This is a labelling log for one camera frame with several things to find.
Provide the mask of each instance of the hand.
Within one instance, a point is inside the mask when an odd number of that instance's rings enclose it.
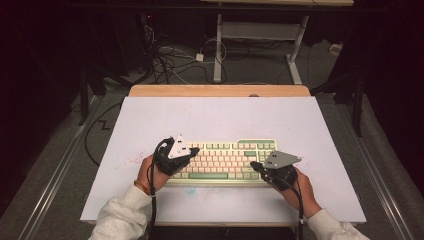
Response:
[[[296,189],[297,192],[299,192],[300,187],[303,200],[304,215],[306,218],[310,218],[315,215],[315,213],[319,212],[321,210],[321,207],[315,200],[314,191],[312,189],[311,182],[309,181],[309,177],[299,171],[299,169],[295,169],[298,177],[297,182],[293,184],[293,187]],[[290,206],[299,210],[299,200],[290,188],[284,191],[280,191],[277,188],[275,189],[277,190],[277,192],[283,195],[284,199]]]
[[[138,184],[135,184],[135,186],[137,186],[141,190],[143,191],[146,190],[145,193],[147,195],[150,195],[149,180],[150,180],[150,174],[151,174],[150,165],[152,164],[152,161],[153,161],[153,155],[150,155],[143,160],[143,162],[141,163],[140,170],[138,171],[138,177],[137,177]],[[153,177],[154,177],[153,184],[155,186],[155,191],[159,191],[170,178],[165,173],[159,171],[157,166],[155,166],[154,168]]]

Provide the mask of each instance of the white table surface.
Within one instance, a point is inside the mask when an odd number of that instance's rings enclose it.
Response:
[[[275,139],[278,149],[303,160],[317,201],[337,220],[366,222],[352,184],[314,97],[127,97],[82,221],[122,196],[142,160],[164,138],[186,141]],[[297,211],[271,188],[165,187],[157,193],[157,225],[287,226]]]

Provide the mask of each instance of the keyboard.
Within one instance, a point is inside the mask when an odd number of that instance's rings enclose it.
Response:
[[[275,140],[188,142],[187,145],[198,147],[200,152],[169,179],[167,186],[268,186],[250,162],[263,163],[273,150],[277,150]]]

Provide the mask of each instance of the white sleeve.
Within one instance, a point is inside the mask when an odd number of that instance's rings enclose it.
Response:
[[[90,239],[138,239],[147,226],[146,208],[152,198],[131,186],[122,198],[113,197],[102,207]]]
[[[315,233],[318,240],[362,240],[368,239],[350,223],[341,223],[334,219],[325,209],[308,219],[309,228]]]

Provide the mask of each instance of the table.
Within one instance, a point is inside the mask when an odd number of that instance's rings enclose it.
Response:
[[[260,97],[248,97],[252,94]],[[252,122],[232,122],[237,118]],[[302,156],[295,166],[310,177],[317,201],[336,219],[366,221],[307,88],[257,85],[134,86],[122,106],[81,220],[94,222],[110,197],[124,194],[142,159],[170,134],[184,133],[187,141],[206,136],[212,141],[237,140],[246,129],[252,138],[274,137],[281,151]],[[157,202],[158,226],[297,225],[297,211],[271,188],[165,187],[157,193]]]
[[[303,6],[352,6],[353,0],[203,0],[207,2],[244,3],[244,4],[272,4],[272,5],[303,5]],[[214,65],[215,83],[221,82],[222,68],[222,38],[249,38],[270,40],[294,40],[294,48],[291,54],[286,55],[287,64],[294,84],[302,84],[296,67],[296,56],[302,43],[303,34],[309,16],[304,16],[300,24],[275,24],[275,23],[252,23],[252,22],[223,22],[222,14],[218,14],[216,33],[216,57]]]

